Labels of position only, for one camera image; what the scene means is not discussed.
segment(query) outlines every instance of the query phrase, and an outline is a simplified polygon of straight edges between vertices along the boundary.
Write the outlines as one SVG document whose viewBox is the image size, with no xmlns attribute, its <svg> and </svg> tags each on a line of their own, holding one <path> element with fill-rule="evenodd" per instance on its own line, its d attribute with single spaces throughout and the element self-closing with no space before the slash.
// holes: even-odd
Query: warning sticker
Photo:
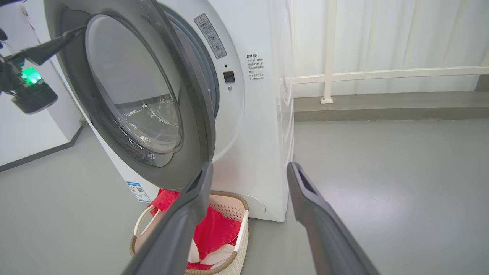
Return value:
<svg viewBox="0 0 489 275">
<path fill-rule="evenodd" d="M 200 31 L 205 36 L 207 42 L 209 43 L 209 46 L 211 46 L 216 58 L 219 59 L 226 56 L 227 53 L 224 49 L 224 46 L 222 45 L 221 39 L 217 35 L 216 30 L 212 26 L 205 13 L 196 17 L 194 19 L 194 22 L 195 24 L 197 24 L 197 26 L 199 26 Z"/>
<path fill-rule="evenodd" d="M 259 57 L 257 53 L 246 55 L 248 62 L 248 77 L 250 80 L 262 80 L 265 79 L 263 69 L 263 58 Z"/>
<path fill-rule="evenodd" d="M 146 192 L 144 192 L 143 188 L 139 183 L 127 182 L 127 185 L 129 185 L 129 188 L 133 191 L 138 201 L 142 203 L 151 202 L 150 198 L 148 197 L 148 195 L 146 195 Z"/>
</svg>

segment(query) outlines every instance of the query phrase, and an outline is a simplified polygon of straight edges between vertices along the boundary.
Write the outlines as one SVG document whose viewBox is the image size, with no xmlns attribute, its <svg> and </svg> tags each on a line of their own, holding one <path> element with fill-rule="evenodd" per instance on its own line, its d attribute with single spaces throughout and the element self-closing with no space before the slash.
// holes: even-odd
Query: washing machine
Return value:
<svg viewBox="0 0 489 275">
<path fill-rule="evenodd" d="M 252 218 L 284 221 L 294 141 L 286 0 L 24 7 L 42 42 L 86 28 L 52 62 L 138 200 L 183 188 L 212 161 L 213 190 L 243 196 Z"/>
</svg>

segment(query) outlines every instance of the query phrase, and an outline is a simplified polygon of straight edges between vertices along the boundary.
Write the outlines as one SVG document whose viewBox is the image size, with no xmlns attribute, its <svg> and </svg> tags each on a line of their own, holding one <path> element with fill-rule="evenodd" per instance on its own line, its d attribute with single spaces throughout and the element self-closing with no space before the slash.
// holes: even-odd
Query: washing machine door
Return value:
<svg viewBox="0 0 489 275">
<path fill-rule="evenodd" d="M 180 189 L 211 161 L 214 109 L 185 47 L 154 0 L 45 0 L 52 38 L 87 26 L 58 58 L 75 97 L 135 172 Z"/>
</svg>

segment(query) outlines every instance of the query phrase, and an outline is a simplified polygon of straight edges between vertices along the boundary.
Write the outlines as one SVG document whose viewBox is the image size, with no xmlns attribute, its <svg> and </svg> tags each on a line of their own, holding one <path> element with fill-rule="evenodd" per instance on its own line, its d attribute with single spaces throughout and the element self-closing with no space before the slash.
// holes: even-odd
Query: metal railing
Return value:
<svg viewBox="0 0 489 275">
<path fill-rule="evenodd" d="M 362 71 L 346 72 L 346 73 L 333 73 L 333 60 L 334 60 L 334 40 L 336 38 L 336 2 L 337 0 L 328 1 L 328 18 L 327 18 L 327 37 L 325 43 L 325 73 L 320 75 L 307 75 L 298 76 L 289 79 L 290 84 L 304 84 L 304 83 L 318 83 L 324 82 L 324 96 L 321 99 L 321 103 L 333 103 L 331 99 L 331 87 L 333 81 L 347 81 L 347 80 L 363 80 L 363 79 L 379 79 L 379 78 L 397 78 L 397 77 L 422 77 L 422 76 L 449 76 L 449 75 L 481 75 L 489 74 L 489 49 L 481 61 L 480 66 L 465 66 L 465 67 L 448 67 L 448 58 L 452 52 L 455 39 L 460 31 L 460 25 L 465 9 L 467 7 L 467 0 L 460 0 L 457 8 L 457 15 L 451 28 L 448 43 L 445 48 L 445 52 L 440 67 L 436 68 L 408 68 L 408 63 L 411 59 L 413 41 L 418 31 L 419 14 L 423 0 L 416 0 L 414 4 L 413 17 L 411 19 L 411 25 L 409 27 L 409 34 L 407 39 L 407 45 L 404 51 L 404 58 L 402 67 L 400 69 L 388 69 L 388 70 L 369 70 L 372 60 L 373 52 L 373 39 L 375 33 L 375 23 L 378 17 L 378 2 L 374 0 L 372 9 L 372 21 L 370 24 L 370 33 L 367 44 L 367 54 Z"/>
</svg>

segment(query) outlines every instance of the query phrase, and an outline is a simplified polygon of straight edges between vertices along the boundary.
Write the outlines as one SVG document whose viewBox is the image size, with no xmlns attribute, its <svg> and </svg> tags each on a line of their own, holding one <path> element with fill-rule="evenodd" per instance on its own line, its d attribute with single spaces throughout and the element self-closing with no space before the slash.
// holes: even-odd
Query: green light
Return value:
<svg viewBox="0 0 489 275">
<path fill-rule="evenodd" d="M 22 78 L 28 86 L 34 85 L 42 79 L 41 75 L 34 68 L 23 69 Z"/>
</svg>

